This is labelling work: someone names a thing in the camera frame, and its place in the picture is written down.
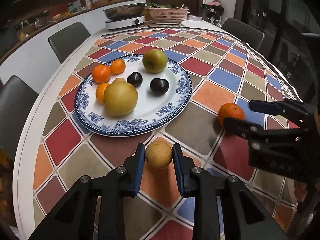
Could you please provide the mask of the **near grey chair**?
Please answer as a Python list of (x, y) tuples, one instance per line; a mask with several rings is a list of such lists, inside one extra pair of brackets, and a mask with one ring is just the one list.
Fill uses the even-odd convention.
[(15, 159), (26, 119), (39, 95), (16, 75), (1, 89), (1, 150)]

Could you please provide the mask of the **small orange mandarin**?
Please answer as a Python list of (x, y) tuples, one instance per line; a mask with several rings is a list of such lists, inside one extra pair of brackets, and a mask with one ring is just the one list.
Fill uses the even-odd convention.
[(95, 97), (97, 101), (101, 104), (104, 104), (104, 100), (105, 100), (104, 92), (108, 86), (109, 86), (108, 83), (101, 83), (96, 88)]

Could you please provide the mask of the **far grey chair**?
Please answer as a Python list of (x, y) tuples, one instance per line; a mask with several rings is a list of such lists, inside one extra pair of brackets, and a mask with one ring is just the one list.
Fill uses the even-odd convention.
[(76, 22), (50, 36), (48, 42), (59, 62), (63, 63), (90, 36), (86, 27)]

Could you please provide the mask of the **grey chair right side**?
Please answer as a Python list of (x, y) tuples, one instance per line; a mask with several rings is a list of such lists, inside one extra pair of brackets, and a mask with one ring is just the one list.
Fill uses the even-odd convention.
[(246, 42), (256, 51), (260, 49), (265, 37), (262, 31), (234, 18), (227, 18), (221, 29), (232, 34), (242, 42)]

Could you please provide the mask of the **green yellow apple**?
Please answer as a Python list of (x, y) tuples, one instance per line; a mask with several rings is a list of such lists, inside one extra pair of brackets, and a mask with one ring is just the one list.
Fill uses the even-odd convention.
[(147, 72), (152, 74), (162, 72), (166, 68), (167, 62), (166, 54), (158, 49), (152, 49), (143, 55), (143, 66)]

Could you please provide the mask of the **small mandarin on plate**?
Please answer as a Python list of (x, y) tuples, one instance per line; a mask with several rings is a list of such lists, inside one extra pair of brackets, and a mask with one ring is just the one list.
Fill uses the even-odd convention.
[(117, 59), (110, 64), (109, 68), (112, 75), (118, 75), (124, 72), (126, 68), (126, 63), (121, 59)]

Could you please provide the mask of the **dark plum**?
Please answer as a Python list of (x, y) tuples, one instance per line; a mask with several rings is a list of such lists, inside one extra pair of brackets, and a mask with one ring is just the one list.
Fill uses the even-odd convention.
[(139, 72), (133, 72), (127, 77), (127, 82), (137, 88), (141, 86), (143, 77)]
[(150, 89), (155, 95), (164, 95), (169, 90), (169, 82), (166, 79), (154, 78), (150, 82)]

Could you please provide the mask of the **yellow pear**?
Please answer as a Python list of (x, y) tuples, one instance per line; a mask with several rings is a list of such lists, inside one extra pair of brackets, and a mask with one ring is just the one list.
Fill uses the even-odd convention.
[(135, 109), (137, 102), (136, 88), (124, 79), (115, 79), (104, 91), (104, 107), (109, 116), (126, 116)]

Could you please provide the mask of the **brown kiwi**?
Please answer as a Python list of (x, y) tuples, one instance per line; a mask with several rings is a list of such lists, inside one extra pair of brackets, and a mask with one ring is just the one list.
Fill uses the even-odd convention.
[(172, 149), (166, 142), (155, 140), (146, 148), (145, 159), (153, 167), (167, 167), (172, 161)]

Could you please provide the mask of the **large mandarin on plate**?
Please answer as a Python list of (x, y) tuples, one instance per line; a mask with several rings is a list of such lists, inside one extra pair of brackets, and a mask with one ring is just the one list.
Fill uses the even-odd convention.
[(111, 77), (111, 70), (105, 64), (100, 64), (93, 68), (92, 70), (92, 79), (95, 83), (101, 84), (109, 81)]

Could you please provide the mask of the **white induction cooker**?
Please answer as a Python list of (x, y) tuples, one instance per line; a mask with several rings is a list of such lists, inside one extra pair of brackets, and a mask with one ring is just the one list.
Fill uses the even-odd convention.
[(106, 21), (105, 26), (107, 30), (117, 30), (117, 29), (124, 29), (124, 28), (131, 28), (139, 25), (143, 25), (145, 23), (145, 16), (138, 16), (127, 18), (123, 20), (111, 20)]

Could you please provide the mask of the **white kitchen counter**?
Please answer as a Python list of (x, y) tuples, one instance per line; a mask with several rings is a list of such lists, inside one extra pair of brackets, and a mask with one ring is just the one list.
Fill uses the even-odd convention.
[(1, 63), (1, 82), (5, 84), (10, 77), (16, 75), (39, 93), (61, 65), (49, 45), (49, 37), (76, 22), (82, 23), (93, 35), (105, 28), (107, 17), (104, 10), (136, 1), (138, 0), (113, 1), (48, 25), (43, 31), (27, 39)]

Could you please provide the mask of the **steel pot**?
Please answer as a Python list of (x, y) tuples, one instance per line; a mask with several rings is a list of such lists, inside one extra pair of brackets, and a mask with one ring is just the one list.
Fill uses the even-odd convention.
[(104, 10), (105, 16), (111, 21), (118, 21), (132, 17), (141, 16), (145, 8), (145, 3), (131, 5), (121, 5)]

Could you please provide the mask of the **pink basket with greens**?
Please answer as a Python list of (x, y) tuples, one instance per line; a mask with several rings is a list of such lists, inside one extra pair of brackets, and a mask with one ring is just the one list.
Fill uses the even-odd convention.
[(187, 19), (189, 8), (185, 6), (157, 5), (148, 3), (146, 9), (153, 20), (159, 24), (179, 24)]

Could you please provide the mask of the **grey chair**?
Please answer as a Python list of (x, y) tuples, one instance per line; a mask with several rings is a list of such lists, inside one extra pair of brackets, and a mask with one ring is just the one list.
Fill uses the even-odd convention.
[(265, 37), (262, 31), (234, 18), (227, 18), (221, 29), (232, 34), (242, 42), (246, 42), (256, 51), (260, 49)]
[(39, 95), (16, 75), (1, 89), (1, 150), (15, 159), (26, 119)]
[(50, 36), (48, 42), (59, 62), (63, 63), (90, 36), (86, 27), (76, 22)]

